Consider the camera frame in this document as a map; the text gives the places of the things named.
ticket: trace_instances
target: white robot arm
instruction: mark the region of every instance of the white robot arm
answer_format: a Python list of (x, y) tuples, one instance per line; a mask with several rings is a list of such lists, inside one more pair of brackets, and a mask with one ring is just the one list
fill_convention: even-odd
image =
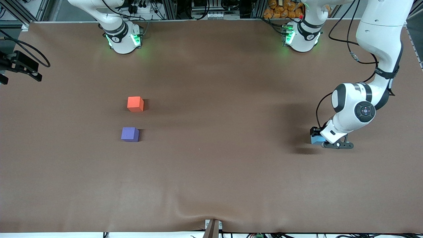
[(379, 57), (379, 66), (371, 83), (343, 83), (333, 91), (332, 106), (336, 114), (320, 132), (327, 141), (323, 147), (339, 149), (340, 138), (369, 124), (376, 110), (386, 104), (399, 69), (401, 30), (412, 3), (412, 0), (404, 0), (402, 8), (398, 8), (396, 0), (368, 1), (356, 38), (363, 49)]
[(127, 54), (141, 47), (142, 34), (140, 27), (131, 21), (124, 21), (122, 16), (115, 13), (103, 13), (99, 9), (116, 8), (122, 6), (124, 0), (68, 0), (93, 16), (106, 32), (106, 37), (112, 47), (119, 54)]
[(329, 15), (326, 5), (342, 5), (353, 0), (301, 0), (306, 6), (304, 18), (299, 22), (292, 21), (294, 35), (286, 41), (292, 49), (298, 52), (307, 52), (313, 48), (320, 36), (320, 30)]

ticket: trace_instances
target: black bracket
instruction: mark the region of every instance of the black bracket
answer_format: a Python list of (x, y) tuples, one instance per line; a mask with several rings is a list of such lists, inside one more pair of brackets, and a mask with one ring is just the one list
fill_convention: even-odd
[(333, 144), (325, 141), (321, 144), (321, 146), (323, 148), (328, 148), (328, 149), (352, 149), (352, 148), (354, 148), (354, 144), (347, 141), (347, 140), (348, 140), (348, 135), (345, 135)]
[[(43, 78), (43, 76), (38, 73), (38, 63), (18, 50), (15, 50), (11, 55), (0, 52), (0, 70), (23, 73), (29, 75), (38, 82)], [(7, 84), (8, 78), (6, 76), (0, 77), (0, 83)]]
[(321, 128), (318, 127), (312, 127), (310, 129), (310, 136), (319, 136), (321, 132)]

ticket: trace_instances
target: blue cube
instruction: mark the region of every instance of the blue cube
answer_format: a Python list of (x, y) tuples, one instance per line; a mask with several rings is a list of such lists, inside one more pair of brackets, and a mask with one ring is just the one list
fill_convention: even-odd
[(323, 136), (312, 136), (311, 137), (311, 144), (320, 145), (325, 141), (326, 141), (326, 139)]
[(140, 130), (135, 127), (124, 127), (122, 129), (121, 140), (126, 142), (138, 142)]

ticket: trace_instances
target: black cable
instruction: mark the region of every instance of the black cable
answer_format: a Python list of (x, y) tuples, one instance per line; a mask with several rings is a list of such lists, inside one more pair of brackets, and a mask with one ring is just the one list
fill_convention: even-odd
[(156, 13), (156, 15), (158, 16), (158, 17), (160, 17), (160, 19), (162, 19), (162, 20), (165, 20), (165, 17), (162, 15), (162, 13), (160, 12), (160, 10), (159, 10), (159, 7), (157, 6), (157, 2), (155, 1), (155, 0), (151, 0), (150, 1), (150, 3), (151, 3), (151, 6), (153, 7), (153, 3), (154, 3), (154, 5), (156, 6), (156, 10), (157, 10), (157, 12), (156, 12), (156, 10), (154, 10), (154, 12)]
[[(43, 66), (45, 66), (45, 67), (50, 67), (51, 66), (51, 64), (50, 64), (50, 61), (47, 59), (47, 57), (41, 52), (41, 51), (39, 51), (37, 48), (35, 48), (34, 46), (32, 46), (32, 45), (30, 45), (30, 44), (28, 44), (28, 43), (26, 43), (26, 42), (23, 42), (23, 41), (20, 41), (20, 40), (18, 40), (18, 39), (15, 39), (15, 38), (13, 38), (13, 37), (11, 37), (9, 34), (7, 34), (6, 32), (4, 32), (3, 30), (1, 30), (0, 29), (0, 32), (1, 33), (3, 33), (4, 35), (5, 35), (5, 37), (4, 37), (4, 39), (5, 40), (8, 40), (8, 41), (13, 41), (13, 42), (15, 42), (17, 45), (19, 45), (23, 50), (25, 50), (26, 51), (26, 53), (28, 53), (32, 58), (34, 58), (38, 63), (40, 63), (41, 65), (43, 65)], [(35, 50), (39, 55), (41, 55), (41, 57), (46, 61), (46, 63), (44, 63), (44, 62), (41, 62), (41, 60), (39, 60), (35, 55), (33, 55), (25, 46), (23, 46), (22, 44), (24, 44), (24, 45), (26, 45), (26, 46), (28, 46), (29, 48), (31, 48), (31, 49), (33, 49), (33, 50)]]
[[(111, 9), (110, 7), (109, 7), (109, 5), (107, 5), (107, 3), (104, 1), (104, 0), (102, 0), (102, 2), (104, 3), (104, 5), (109, 9), (109, 10), (111, 10), (113, 13), (116, 13), (117, 15), (120, 15), (121, 17), (128, 17), (128, 19), (130, 20), (131, 19), (131, 17), (132, 16), (128, 16), (128, 15), (125, 15), (125, 14), (122, 14), (122, 13), (118, 13), (118, 12), (116, 12), (115, 10), (113, 10), (113, 9)], [(144, 19), (144, 17), (136, 17), (136, 18), (139, 18), (140, 20), (142, 19), (143, 21), (146, 21), (145, 19)]]
[(4, 14), (6, 14), (6, 9), (1, 7), (0, 14), (1, 14), (0, 18), (4, 17)]
[(205, 7), (204, 7), (204, 14), (200, 18), (198, 18), (197, 20), (201, 20), (204, 17), (206, 17), (207, 14), (209, 13), (209, 10), (210, 10), (210, 0), (206, 0), (206, 4), (205, 4)]
[(270, 19), (269, 19), (269, 24), (272, 26), (272, 28), (276, 31), (276, 32), (278, 32), (279, 34), (281, 34), (281, 35), (284, 35), (284, 33), (283, 32), (280, 32), (280, 31), (278, 31), (276, 28), (275, 28), (275, 26), (270, 22)]
[(226, 6), (223, 4), (226, 0), (221, 0), (220, 1), (220, 6), (225, 9), (226, 11), (234, 11), (234, 10), (238, 10), (239, 9), (239, 2), (238, 5), (236, 5), (235, 7), (231, 8), (229, 6), (229, 4), (227, 4)]
[(279, 25), (279, 24), (269, 23), (269, 22), (268, 22), (265, 18), (263, 18), (263, 17), (255, 17), (255, 18), (260, 19), (260, 20), (264, 21), (264, 22), (265, 22), (265, 23), (267, 23), (267, 24), (272, 24), (272, 25), (274, 25), (274, 26), (276, 26), (276, 27), (282, 27), (282, 25)]
[(296, 22), (296, 23), (301, 23), (301, 20), (297, 22), (296, 20), (294, 20), (294, 19), (292, 19), (292, 18), (290, 18), (290, 17), (286, 17), (286, 18), (288, 18), (288, 19), (292, 20), (293, 22)]
[(322, 99), (320, 99), (320, 102), (317, 104), (317, 107), (316, 107), (316, 120), (317, 120), (317, 125), (319, 126), (319, 128), (321, 128), (320, 121), (319, 121), (319, 115), (318, 115), (319, 107), (320, 107), (320, 104), (323, 102), (323, 100), (325, 98), (327, 98), (328, 96), (330, 96), (330, 95), (332, 95), (332, 93), (327, 94), (326, 96), (324, 96)]
[[(355, 3), (355, 1), (356, 0), (354, 0), (354, 1), (352, 1), (352, 3), (351, 3), (351, 5), (348, 7), (348, 9), (345, 11), (345, 13), (341, 16), (341, 18), (335, 23), (335, 25), (332, 27), (332, 29), (330, 29), (330, 31), (329, 31), (329, 34), (328, 34), (328, 37), (329, 37), (329, 39), (331, 39), (331, 40), (334, 40), (334, 41), (337, 41), (337, 42), (344, 42), (344, 43), (347, 43), (347, 47), (348, 47), (348, 50), (350, 51), (350, 54), (351, 54), (351, 50), (350, 50), (350, 48), (349, 48), (349, 45), (348, 44), (354, 44), (354, 45), (358, 45), (358, 46), (360, 46), (358, 43), (356, 43), (356, 42), (352, 42), (352, 41), (349, 41), (349, 40), (341, 40), (341, 39), (336, 39), (336, 38), (333, 38), (331, 35), (332, 35), (332, 32), (333, 32), (333, 30), (335, 29), (335, 27), (341, 22), (341, 20), (345, 17), (345, 15), (348, 13), (348, 11), (351, 9), (351, 7), (354, 5), (354, 3)], [(354, 19), (354, 17), (351, 19), (351, 22), (350, 22), (350, 26), (349, 26), (349, 28), (348, 28), (348, 34), (347, 34), (347, 39), (348, 39), (348, 37), (349, 37), (349, 31), (350, 31), (350, 29), (351, 29), (351, 24), (352, 24), (352, 20)], [(374, 64), (374, 62), (361, 62), (361, 61), (357, 61), (358, 63), (360, 63), (360, 64)]]
[(273, 238), (294, 238), (294, 237), (292, 237), (292, 236), (290, 236), (290, 235), (287, 235), (287, 234), (285, 234), (285, 233), (282, 233), (282, 232), (278, 232), (278, 233), (270, 233), (270, 235), (271, 235)]
[(204, 17), (206, 17), (207, 16), (207, 14), (209, 13), (209, 11), (210, 11), (210, 1), (209, 0), (204, 0), (204, 13), (203, 13), (203, 15), (200, 17), (200, 18), (198, 18), (198, 19), (196, 19), (196, 18), (194, 18), (194, 17), (192, 17), (191, 16), (191, 14), (190, 13), (188, 13), (188, 10), (189, 10), (189, 7), (187, 8), (187, 4), (188, 4), (188, 2), (189, 2), (190, 0), (186, 0), (185, 1), (185, 14), (188, 16), (188, 18), (190, 18), (190, 19), (195, 19), (195, 20), (201, 20), (201, 19), (203, 19)]
[(357, 233), (357, 234), (350, 234), (350, 235), (338, 235), (336, 238), (374, 238), (379, 235), (383, 235), (381, 233)]
[(360, 5), (360, 0), (357, 2), (357, 6), (355, 7), (354, 13), (352, 15), (351, 21), (349, 21), (348, 31), (346, 33), (346, 46), (348, 47), (348, 51), (351, 52), (349, 47), (349, 31), (351, 30), (352, 21), (354, 20), (355, 14), (357, 13), (358, 6)]

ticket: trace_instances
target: brown table surface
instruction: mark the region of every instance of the brown table surface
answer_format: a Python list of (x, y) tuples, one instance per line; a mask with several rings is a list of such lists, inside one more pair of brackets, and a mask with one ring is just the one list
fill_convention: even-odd
[[(334, 23), (308, 53), (261, 21), (151, 23), (129, 55), (97, 24), (31, 24), (20, 39), (52, 67), (0, 88), (0, 230), (422, 232), (423, 80), (405, 29), (397, 96), (355, 148), (307, 144), (318, 101), (374, 67), (328, 39)], [(326, 100), (321, 121), (333, 114)]]

